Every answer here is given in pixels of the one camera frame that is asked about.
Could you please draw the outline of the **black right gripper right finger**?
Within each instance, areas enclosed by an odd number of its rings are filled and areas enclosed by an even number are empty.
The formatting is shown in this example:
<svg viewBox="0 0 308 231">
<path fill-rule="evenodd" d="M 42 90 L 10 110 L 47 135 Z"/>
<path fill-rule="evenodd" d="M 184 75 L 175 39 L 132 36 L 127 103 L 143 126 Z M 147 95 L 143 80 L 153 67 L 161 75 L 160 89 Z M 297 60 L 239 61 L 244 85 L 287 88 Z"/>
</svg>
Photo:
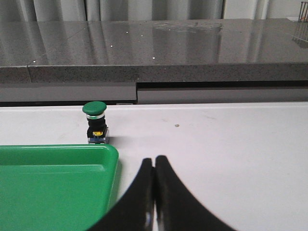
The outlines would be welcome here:
<svg viewBox="0 0 308 231">
<path fill-rule="evenodd" d="M 156 210 L 160 231 L 232 231 L 186 188 L 168 158 L 155 159 Z"/>
</svg>

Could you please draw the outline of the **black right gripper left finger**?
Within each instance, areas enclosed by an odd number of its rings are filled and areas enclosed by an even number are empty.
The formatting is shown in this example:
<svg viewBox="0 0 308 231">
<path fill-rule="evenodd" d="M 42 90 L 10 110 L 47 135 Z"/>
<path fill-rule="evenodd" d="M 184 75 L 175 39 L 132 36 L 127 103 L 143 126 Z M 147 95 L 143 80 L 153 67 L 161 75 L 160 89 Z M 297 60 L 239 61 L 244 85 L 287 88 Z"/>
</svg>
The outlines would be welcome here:
<svg viewBox="0 0 308 231">
<path fill-rule="evenodd" d="M 118 202 L 90 231 L 151 231 L 154 221 L 154 167 L 142 160 L 133 182 Z"/>
</svg>

